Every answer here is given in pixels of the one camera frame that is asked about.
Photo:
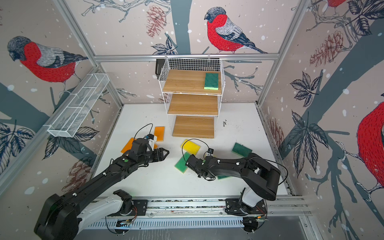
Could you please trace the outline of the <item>dark green sponge carried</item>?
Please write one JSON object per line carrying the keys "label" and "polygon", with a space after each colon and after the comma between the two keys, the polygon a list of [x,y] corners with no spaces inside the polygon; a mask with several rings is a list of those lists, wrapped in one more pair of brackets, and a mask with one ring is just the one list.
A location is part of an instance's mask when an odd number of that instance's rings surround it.
{"label": "dark green sponge carried", "polygon": [[218,90],[219,89],[219,74],[218,73],[206,73],[205,75],[205,90]]}

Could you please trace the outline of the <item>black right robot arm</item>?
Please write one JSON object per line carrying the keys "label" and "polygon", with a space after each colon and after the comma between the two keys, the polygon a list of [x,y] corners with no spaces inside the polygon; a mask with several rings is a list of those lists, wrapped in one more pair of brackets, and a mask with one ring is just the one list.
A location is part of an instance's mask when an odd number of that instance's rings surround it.
{"label": "black right robot arm", "polygon": [[240,159],[223,159],[213,156],[198,159],[195,155],[182,157],[182,159],[198,178],[209,182],[214,181],[218,176],[239,178],[262,199],[276,200],[281,171],[271,164],[271,161],[255,153]]}

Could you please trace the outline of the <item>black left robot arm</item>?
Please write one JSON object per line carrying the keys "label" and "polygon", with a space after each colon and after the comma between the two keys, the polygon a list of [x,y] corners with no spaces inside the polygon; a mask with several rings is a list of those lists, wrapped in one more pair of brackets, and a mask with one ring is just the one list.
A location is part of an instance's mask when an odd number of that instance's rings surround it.
{"label": "black left robot arm", "polygon": [[105,200],[94,202],[102,193],[124,180],[140,167],[165,160],[170,152],[153,149],[148,139],[133,141],[132,148],[122,154],[102,173],[62,196],[54,194],[44,203],[34,232],[42,240],[72,240],[92,223],[111,214],[137,215],[132,196],[124,190],[114,191]]}

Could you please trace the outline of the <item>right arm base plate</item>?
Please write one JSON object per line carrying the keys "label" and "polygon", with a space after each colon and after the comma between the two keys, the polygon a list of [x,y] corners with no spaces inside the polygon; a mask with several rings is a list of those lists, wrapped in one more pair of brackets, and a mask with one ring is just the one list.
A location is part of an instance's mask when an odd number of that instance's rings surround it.
{"label": "right arm base plate", "polygon": [[247,216],[247,215],[265,215],[267,213],[266,203],[264,200],[259,201],[255,207],[250,207],[240,199],[225,199],[225,212],[228,215]]}

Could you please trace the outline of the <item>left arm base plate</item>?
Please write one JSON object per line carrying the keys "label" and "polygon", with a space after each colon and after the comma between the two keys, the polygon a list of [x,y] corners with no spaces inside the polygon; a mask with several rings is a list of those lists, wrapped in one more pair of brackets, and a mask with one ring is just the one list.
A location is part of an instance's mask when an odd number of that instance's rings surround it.
{"label": "left arm base plate", "polygon": [[109,217],[145,216],[147,212],[148,202],[148,200],[133,199],[130,205],[123,204],[119,212],[110,214]]}

